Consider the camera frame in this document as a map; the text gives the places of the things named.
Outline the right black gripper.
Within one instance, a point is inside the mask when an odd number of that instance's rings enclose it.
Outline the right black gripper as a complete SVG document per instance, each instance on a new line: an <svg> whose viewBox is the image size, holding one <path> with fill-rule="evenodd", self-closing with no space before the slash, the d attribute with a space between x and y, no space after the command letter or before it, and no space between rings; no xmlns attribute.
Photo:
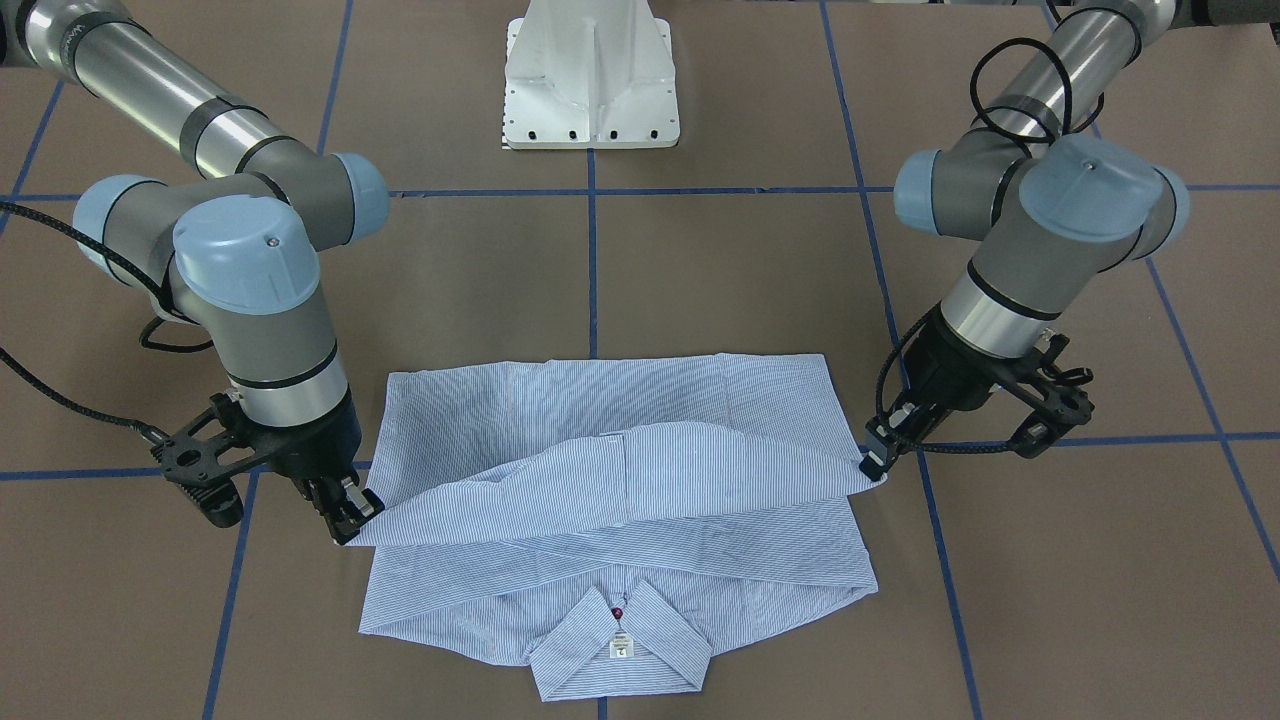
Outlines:
<svg viewBox="0 0 1280 720"><path fill-rule="evenodd" d="M358 415L348 391L333 410L297 427L268 427L241 415L236 433L266 468L292 480L317 480L317 514L332 539L347 544L385 510L370 488L357 486L355 456L362 443Z"/></svg>

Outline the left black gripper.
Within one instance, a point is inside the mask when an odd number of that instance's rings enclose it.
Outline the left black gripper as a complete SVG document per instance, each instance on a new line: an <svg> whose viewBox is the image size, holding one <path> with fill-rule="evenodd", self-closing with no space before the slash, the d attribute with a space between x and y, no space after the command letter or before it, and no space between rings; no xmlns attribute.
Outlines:
<svg viewBox="0 0 1280 720"><path fill-rule="evenodd" d="M998 357L974 348L945 320L940 305L922 320L905 352L905 404L867 423L861 473L872 483L888 479L899 457L923 442L924 427L937 427L951 413L975 411L996 386L1011 386L1015 398L1034 411L1044 405L1038 393L1023 386L1033 374L1034 350Z"/></svg>

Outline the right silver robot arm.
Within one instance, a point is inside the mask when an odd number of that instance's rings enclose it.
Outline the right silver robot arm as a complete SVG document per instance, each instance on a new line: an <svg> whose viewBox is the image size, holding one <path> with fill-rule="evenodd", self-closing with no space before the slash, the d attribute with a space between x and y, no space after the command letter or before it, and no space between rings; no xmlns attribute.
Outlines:
<svg viewBox="0 0 1280 720"><path fill-rule="evenodd" d="M294 484L334 542L355 539L384 506L355 469L362 436L317 255L384 227L380 172L357 154L307 147L119 1L5 1L3 64L82 87L200 173L195 184L101 179L79 196L72 223L10 201L3 210L74 240L115 282L143 291L156 324L204 329L229 387L166 433L69 400L9 354L3 361L63 407L138 433L164 478L215 527L241 521L234 479L264 466Z"/></svg>

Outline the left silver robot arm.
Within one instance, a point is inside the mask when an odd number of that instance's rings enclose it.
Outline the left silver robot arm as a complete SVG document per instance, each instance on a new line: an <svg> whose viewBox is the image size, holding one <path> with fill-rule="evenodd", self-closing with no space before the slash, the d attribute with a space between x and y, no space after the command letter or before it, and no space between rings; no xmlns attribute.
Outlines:
<svg viewBox="0 0 1280 720"><path fill-rule="evenodd" d="M975 118L948 150L911 155L893 187L908 227L978 242L950 292L884 364L906 372L867 424L860 469L883 480L928 434L997 389L1029 407L989 454L1036 457L1084 425L1084 368L1062 369L1052 323L1089 281L1148 258L1185 227L1190 199L1171 170L1088 136L1108 83L1170 29L1277 20L1275 1L1076 1L996 97L970 88Z"/></svg>

